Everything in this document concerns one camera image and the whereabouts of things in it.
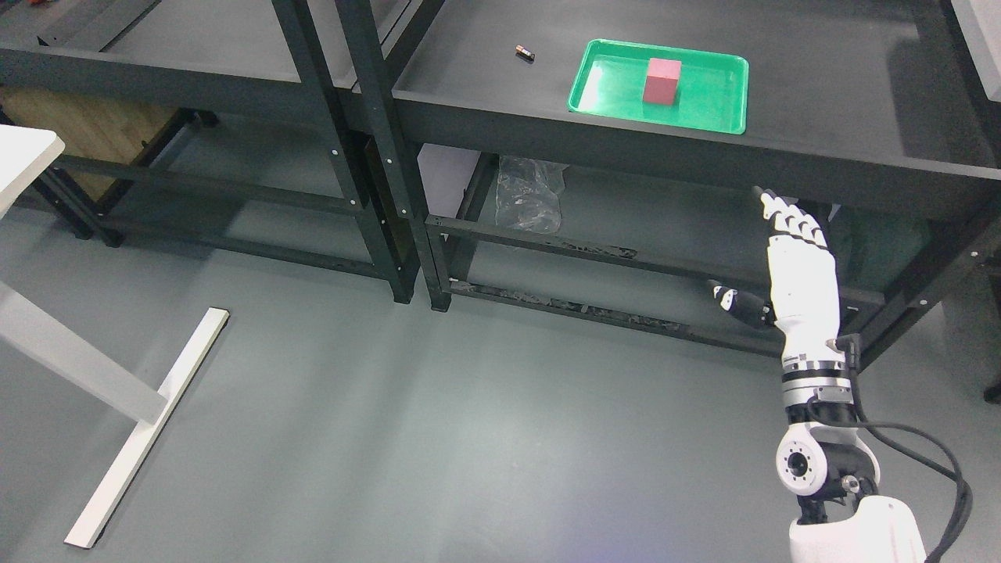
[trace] white table leg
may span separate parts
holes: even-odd
[[[136,422],[155,422],[167,404],[163,396],[3,283],[0,338]]]
[[[180,401],[181,395],[187,389],[188,383],[194,377],[198,366],[205,359],[209,349],[215,342],[222,327],[225,326],[229,313],[221,309],[209,309],[202,318],[198,328],[191,335],[191,339],[180,356],[174,363],[173,368],[163,380],[160,386],[160,395],[167,398],[167,406],[160,413],[159,418],[153,424],[139,422],[122,446],[118,457],[112,462],[108,472],[101,479],[100,485],[94,491],[87,506],[77,519],[76,524],[69,531],[69,535],[64,540],[70,545],[90,549],[97,541],[97,537],[104,529],[108,518],[114,512],[118,501],[121,500],[125,489],[128,488],[135,472],[138,471],[142,461],[152,448],[156,437],[173,413],[174,407]]]

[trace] green tray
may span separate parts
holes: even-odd
[[[682,61],[673,105],[643,101],[651,58]],[[741,134],[747,124],[748,61],[737,55],[595,39],[571,88],[571,111]]]

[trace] robotic arm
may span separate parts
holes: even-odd
[[[859,438],[859,428],[851,426],[863,418],[849,377],[858,367],[858,340],[838,338],[835,260],[824,233],[796,205],[771,191],[756,192],[772,225],[771,301],[710,284],[717,302],[734,317],[758,328],[774,325],[786,337],[782,392],[789,429],[775,464],[801,509],[789,527],[793,562],[925,561],[914,515],[903,502],[879,495],[879,463]],[[848,501],[854,515],[830,522],[825,504]]]

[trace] red block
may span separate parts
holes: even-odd
[[[647,67],[647,86],[643,89],[643,101],[673,105],[681,76],[682,61],[650,59],[650,66]]]

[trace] battery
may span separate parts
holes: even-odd
[[[529,49],[526,49],[525,47],[523,47],[521,45],[518,45],[517,47],[515,47],[515,52],[518,53],[518,56],[522,57],[523,59],[525,59],[525,60],[527,60],[529,62],[535,62],[536,61],[536,53],[533,53],[532,51],[530,51]]]

